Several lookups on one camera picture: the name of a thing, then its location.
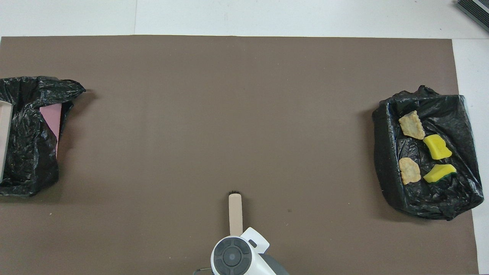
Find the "yellow sponge with green edge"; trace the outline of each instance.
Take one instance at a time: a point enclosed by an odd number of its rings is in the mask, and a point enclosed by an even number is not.
[[[436,183],[451,173],[457,173],[457,169],[451,164],[435,164],[433,169],[423,176],[428,183]]]
[[[446,142],[440,135],[427,136],[423,141],[428,146],[431,158],[434,160],[441,160],[452,155],[452,151],[446,147]]]

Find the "beige food piece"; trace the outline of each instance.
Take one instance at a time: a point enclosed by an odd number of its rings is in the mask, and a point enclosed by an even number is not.
[[[400,176],[404,185],[421,180],[420,167],[410,158],[399,160]]]
[[[424,129],[421,125],[421,120],[418,117],[417,111],[412,111],[409,114],[399,119],[400,128],[406,136],[410,136],[417,139],[424,138]]]

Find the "white tile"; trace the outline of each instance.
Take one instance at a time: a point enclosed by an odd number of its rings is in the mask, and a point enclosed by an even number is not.
[[[0,36],[134,34],[136,0],[0,2]]]
[[[479,273],[489,274],[489,40],[453,40],[460,94],[467,99],[486,201],[472,210]]]
[[[489,38],[452,0],[138,0],[135,33]]]

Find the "trash bag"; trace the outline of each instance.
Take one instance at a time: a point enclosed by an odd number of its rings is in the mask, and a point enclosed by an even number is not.
[[[80,83],[54,77],[0,79],[0,100],[13,109],[0,195],[32,196],[58,181],[57,140],[39,108],[62,103],[62,131],[71,100],[83,92]]]
[[[422,140],[405,136],[399,118],[416,110],[426,135],[439,134],[452,156],[431,158]],[[393,208],[418,217],[452,220],[482,203],[484,195],[475,155],[474,139],[462,95],[439,95],[425,86],[402,91],[383,100],[372,113],[375,132],[374,162],[382,193]],[[416,162],[421,176],[435,164],[452,164],[457,173],[437,183],[423,178],[403,185],[399,159]]]

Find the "brown table surface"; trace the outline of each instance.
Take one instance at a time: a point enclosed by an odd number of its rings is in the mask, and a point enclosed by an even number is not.
[[[471,212],[399,213],[373,165],[380,100],[458,92],[450,40],[4,37],[0,65],[88,90],[59,182],[0,198],[1,274],[191,274],[231,190],[291,274],[477,273]]]

